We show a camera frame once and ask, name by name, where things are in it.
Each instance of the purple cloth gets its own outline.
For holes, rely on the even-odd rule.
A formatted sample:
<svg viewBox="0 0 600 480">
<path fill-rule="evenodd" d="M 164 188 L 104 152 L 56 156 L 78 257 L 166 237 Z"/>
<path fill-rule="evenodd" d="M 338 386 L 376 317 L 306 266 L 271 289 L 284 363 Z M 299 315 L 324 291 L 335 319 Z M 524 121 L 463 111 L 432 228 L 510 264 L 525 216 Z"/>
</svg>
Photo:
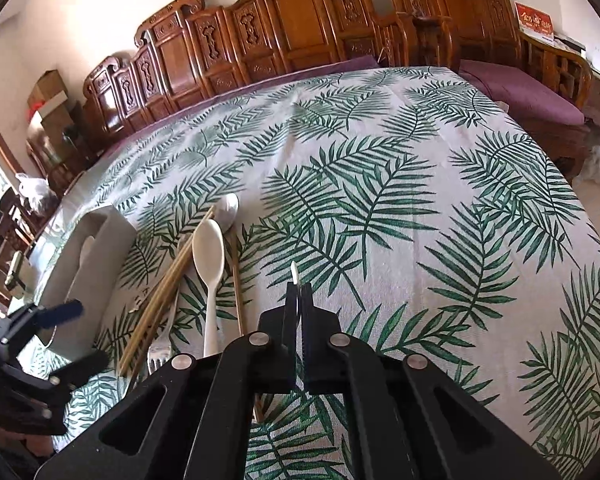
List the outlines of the purple cloth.
<svg viewBox="0 0 600 480">
<path fill-rule="evenodd" d="M 520 69 L 462 59 L 459 73 L 490 99 L 508 104 L 509 115 L 515 120 L 584 124 L 580 110 Z"/>
<path fill-rule="evenodd" d="M 325 75 L 340 74 L 345 72 L 356 72 L 358 70 L 370 70 L 372 68 L 380 68 L 373 56 L 361 56 L 356 57 L 354 59 L 349 59 L 347 61 L 341 61 L 339 63 L 331 63 L 329 65 L 316 66 L 313 68 L 300 70 L 299 72 L 280 75 L 271 79 L 260 81 L 258 83 L 251 83 L 250 85 L 243 86 L 242 88 L 237 88 L 230 92 L 226 92 L 225 94 L 211 97 L 210 99 L 194 104 L 189 108 L 180 110 L 179 112 L 176 112 L 175 114 L 170 115 L 169 117 L 161 119 L 160 121 L 157 121 L 153 124 L 149 124 L 146 128 L 143 128 L 139 132 L 131 134 L 130 136 L 126 137 L 126 139 L 120 140 L 119 142 L 111 146 L 108 150 L 106 150 L 106 153 L 102 155 L 102 158 L 115 155 L 119 152 L 120 149 L 127 146 L 130 142 L 134 142 L 137 139 L 140 139 L 141 137 L 151 134 L 158 128 L 166 126 L 167 124 L 173 121 L 177 121 L 178 119 L 186 115 L 199 113 L 202 110 L 205 110 L 205 108 L 208 108 L 209 106 L 213 106 L 214 104 L 221 103 L 223 101 L 228 101 L 229 99 L 234 99 L 241 95 L 248 94 L 249 92 L 254 92 L 256 90 L 264 90 L 273 86 L 292 83 L 294 81 L 300 81 L 302 79 L 310 79 L 312 77 L 321 77 Z"/>
</svg>

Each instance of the wooden sofa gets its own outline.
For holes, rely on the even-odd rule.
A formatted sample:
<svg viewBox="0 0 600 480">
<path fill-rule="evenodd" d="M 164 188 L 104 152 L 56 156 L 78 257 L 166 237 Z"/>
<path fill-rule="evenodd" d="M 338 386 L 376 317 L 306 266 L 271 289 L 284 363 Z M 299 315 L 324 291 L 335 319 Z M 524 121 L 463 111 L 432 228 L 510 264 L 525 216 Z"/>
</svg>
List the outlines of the wooden sofa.
<svg viewBox="0 0 600 480">
<path fill-rule="evenodd" d="M 458 30 L 459 73 L 509 114 L 570 180 L 588 149 L 581 112 L 592 72 L 585 59 L 520 32 L 510 0 L 392 0 L 417 17 L 449 16 Z"/>
<path fill-rule="evenodd" d="M 371 55 L 383 66 L 458 69 L 446 18 L 392 13 L 371 0 L 175 0 L 137 29 L 136 54 L 109 56 L 86 78 L 96 149 L 215 95 L 298 70 Z"/>
</svg>

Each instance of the red sign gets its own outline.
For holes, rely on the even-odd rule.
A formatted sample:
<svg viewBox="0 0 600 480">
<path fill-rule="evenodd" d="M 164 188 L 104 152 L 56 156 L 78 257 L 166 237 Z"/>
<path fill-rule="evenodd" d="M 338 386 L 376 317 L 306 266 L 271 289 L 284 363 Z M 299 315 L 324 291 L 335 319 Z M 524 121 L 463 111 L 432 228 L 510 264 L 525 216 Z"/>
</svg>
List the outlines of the red sign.
<svg viewBox="0 0 600 480">
<path fill-rule="evenodd" d="M 551 16 L 533 7 L 516 2 L 518 11 L 518 21 L 522 32 L 530 36 L 541 36 L 545 41 L 554 42 L 554 24 L 551 22 Z"/>
</svg>

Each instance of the spoon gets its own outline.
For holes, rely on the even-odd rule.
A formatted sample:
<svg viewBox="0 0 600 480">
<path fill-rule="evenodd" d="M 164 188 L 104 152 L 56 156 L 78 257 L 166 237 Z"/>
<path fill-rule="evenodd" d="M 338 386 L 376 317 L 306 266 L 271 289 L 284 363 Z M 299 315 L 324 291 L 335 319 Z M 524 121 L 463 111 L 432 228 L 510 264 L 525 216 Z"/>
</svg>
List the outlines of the spoon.
<svg viewBox="0 0 600 480">
<path fill-rule="evenodd" d="M 215 220 L 202 220 L 193 234 L 193 261 L 208 289 L 206 299 L 205 357 L 219 352 L 215 293 L 224 272 L 224 239 Z"/>
<path fill-rule="evenodd" d="M 223 233 L 227 232 L 235 222 L 238 205 L 238 196 L 235 193 L 228 193 L 215 203 L 213 219 L 218 222 Z"/>
</svg>

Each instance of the carved wooden backrest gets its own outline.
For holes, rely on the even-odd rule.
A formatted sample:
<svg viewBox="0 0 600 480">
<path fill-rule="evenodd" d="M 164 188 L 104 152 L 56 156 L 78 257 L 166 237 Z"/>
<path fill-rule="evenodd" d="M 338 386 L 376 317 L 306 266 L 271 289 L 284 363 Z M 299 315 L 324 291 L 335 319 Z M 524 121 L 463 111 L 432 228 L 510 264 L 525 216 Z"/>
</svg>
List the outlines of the carved wooden backrest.
<svg viewBox="0 0 600 480">
<path fill-rule="evenodd" d="M 379 57 L 385 31 L 374 17 L 371 0 L 238 0 L 210 9 L 175 0 L 137 29 L 128 63 L 109 57 L 86 78 L 85 107 L 118 139 L 246 84 Z"/>
<path fill-rule="evenodd" d="M 522 54 L 510 0 L 392 0 L 398 11 L 451 16 L 463 59 L 519 66 Z"/>
</svg>

